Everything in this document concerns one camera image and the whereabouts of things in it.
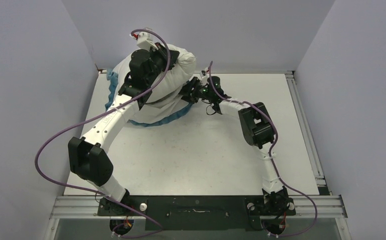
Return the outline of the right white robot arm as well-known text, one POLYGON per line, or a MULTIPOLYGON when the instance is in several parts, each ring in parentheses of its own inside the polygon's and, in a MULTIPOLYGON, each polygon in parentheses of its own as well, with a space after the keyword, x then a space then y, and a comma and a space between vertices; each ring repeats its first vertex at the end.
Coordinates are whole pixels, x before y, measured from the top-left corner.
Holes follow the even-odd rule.
POLYGON ((258 169, 262 171, 264 210, 270 214, 280 211, 283 208, 283 202, 286 203, 289 197, 274 167, 273 147, 270 146, 269 150, 264 149, 264 145, 274 144, 278 139, 265 105, 262 102, 245 103, 228 96, 222 90, 220 78, 217 76, 207 79, 206 83, 194 77, 182 87, 179 94, 188 103, 195 104, 201 100, 209 104, 215 113, 239 120, 243 138, 255 151, 258 169))

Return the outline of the white pillowcase with blue trim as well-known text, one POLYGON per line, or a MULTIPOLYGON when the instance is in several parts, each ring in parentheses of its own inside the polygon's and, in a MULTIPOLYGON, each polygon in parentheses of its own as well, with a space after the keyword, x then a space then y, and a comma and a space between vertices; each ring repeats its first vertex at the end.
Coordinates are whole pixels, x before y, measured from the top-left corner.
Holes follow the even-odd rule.
MULTIPOLYGON (((108 70, 106 79, 110 81, 110 85, 109 85, 110 93, 108 96, 109 101, 105 104, 106 111, 109 110, 113 100, 115 99, 115 95, 117 92, 117 84, 119 83, 118 78, 119 78, 118 73, 114 72, 113 70, 108 70)), ((170 112, 167 109, 166 111, 168 113, 165 113, 162 118, 159 118, 156 121, 152 122, 151 120, 143 120, 138 118, 138 115, 135 115, 136 119, 134 120, 131 119, 130 122, 135 126, 141 126, 141 127, 156 127, 156 126, 165 125, 185 116, 190 111, 192 106, 193 106, 192 103, 188 103, 180 99, 177 102, 177 104, 173 105, 173 108, 170 112)))

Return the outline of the white knob on plate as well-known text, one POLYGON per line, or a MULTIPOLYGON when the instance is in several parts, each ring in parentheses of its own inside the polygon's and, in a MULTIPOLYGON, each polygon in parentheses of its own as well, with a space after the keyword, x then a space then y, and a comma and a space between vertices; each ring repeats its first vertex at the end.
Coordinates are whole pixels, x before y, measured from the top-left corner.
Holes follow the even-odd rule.
POLYGON ((147 210, 147 204, 142 202, 140 205, 139 205, 139 209, 140 211, 144 212, 147 210))

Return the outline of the white pillow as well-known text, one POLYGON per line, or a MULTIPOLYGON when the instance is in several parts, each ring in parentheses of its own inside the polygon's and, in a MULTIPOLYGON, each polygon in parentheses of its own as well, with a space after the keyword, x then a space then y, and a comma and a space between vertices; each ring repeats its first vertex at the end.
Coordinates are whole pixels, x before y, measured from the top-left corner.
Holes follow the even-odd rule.
POLYGON ((165 72, 152 73, 151 51, 144 49, 132 52, 112 69, 119 75, 113 102, 117 95, 139 96, 137 103, 140 111, 135 115, 146 121, 157 121, 168 113, 167 109, 172 110, 173 105, 182 98, 179 92, 192 78, 196 68, 193 53, 171 44, 165 47, 180 52, 171 70, 168 70, 168 62, 165 72))

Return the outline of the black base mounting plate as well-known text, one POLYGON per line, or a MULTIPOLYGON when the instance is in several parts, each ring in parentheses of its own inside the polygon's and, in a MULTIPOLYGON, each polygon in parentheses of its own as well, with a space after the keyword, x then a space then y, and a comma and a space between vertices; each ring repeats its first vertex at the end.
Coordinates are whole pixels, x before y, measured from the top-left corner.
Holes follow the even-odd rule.
POLYGON ((260 231, 295 214, 292 198, 273 205, 264 203, 263 195, 133 195, 127 207, 102 198, 98 209, 100 216, 124 216, 125 229, 135 217, 146 215, 147 231, 260 231), (140 211, 141 203, 147 204, 146 211, 140 211))

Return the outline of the aluminium rail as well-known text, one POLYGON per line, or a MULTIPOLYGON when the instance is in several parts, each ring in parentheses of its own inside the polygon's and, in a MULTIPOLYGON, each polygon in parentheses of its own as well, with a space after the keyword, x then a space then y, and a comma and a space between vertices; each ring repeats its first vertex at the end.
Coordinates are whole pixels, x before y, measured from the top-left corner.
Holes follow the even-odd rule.
MULTIPOLYGON (((347 213, 340 195, 314 195, 318 219, 346 218, 347 213)), ((294 195, 296 214, 288 219, 313 219, 315 208, 304 196, 294 195)), ((122 219, 124 216, 98 215, 99 203, 93 195, 64 195, 56 198, 51 219, 122 219)))
POLYGON ((285 74, 285 77, 286 77, 290 95, 292 97, 292 101, 295 107, 296 115, 298 117, 301 132, 305 141, 305 146, 308 152, 308 156, 312 166, 312 171, 315 176, 317 187, 319 188, 326 187, 327 184, 326 184, 325 175, 323 172, 319 155, 317 153, 316 145, 311 133, 307 116, 305 114, 305 110, 300 99, 294 72, 293 71, 287 72, 285 74))

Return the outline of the aluminium front rail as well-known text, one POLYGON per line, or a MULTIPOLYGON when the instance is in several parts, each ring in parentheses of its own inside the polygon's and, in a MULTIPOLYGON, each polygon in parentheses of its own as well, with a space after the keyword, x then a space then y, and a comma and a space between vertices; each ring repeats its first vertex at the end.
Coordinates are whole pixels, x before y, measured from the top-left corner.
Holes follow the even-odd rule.
MULTIPOLYGON (((314 195, 318 219, 346 218, 347 213, 340 195, 314 195)), ((296 214, 288 219, 313 219, 315 208, 304 196, 294 195, 296 214)), ((122 219, 124 216, 98 215, 99 203, 93 195, 64 195, 56 198, 51 219, 122 219)))

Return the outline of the aluminium right side rail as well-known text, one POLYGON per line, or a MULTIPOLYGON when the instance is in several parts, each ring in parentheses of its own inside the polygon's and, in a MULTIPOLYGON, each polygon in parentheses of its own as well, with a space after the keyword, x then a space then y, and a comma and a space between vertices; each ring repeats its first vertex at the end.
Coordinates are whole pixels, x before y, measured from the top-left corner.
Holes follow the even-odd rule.
POLYGON ((316 145, 311 133, 307 116, 305 114, 305 110, 300 99, 294 72, 293 71, 287 72, 285 74, 285 77, 286 77, 290 95, 292 97, 292 101, 295 107, 296 115, 298 117, 301 132, 305 141, 305 146, 308 152, 308 156, 312 166, 312 171, 315 176, 317 187, 319 188, 326 187, 327 184, 326 184, 325 175, 323 172, 319 155, 317 153, 316 145))

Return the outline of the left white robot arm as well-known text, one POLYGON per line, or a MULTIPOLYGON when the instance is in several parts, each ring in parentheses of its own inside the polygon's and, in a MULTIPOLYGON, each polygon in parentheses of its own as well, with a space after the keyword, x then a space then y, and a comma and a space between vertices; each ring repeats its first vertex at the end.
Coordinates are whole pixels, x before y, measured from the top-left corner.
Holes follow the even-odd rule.
POLYGON ((166 121, 194 69, 195 57, 173 45, 135 50, 111 73, 116 88, 106 112, 90 130, 69 141, 71 172, 112 198, 110 208, 117 215, 129 211, 130 201, 128 190, 113 175, 114 166, 107 155, 110 146, 129 121, 166 121))

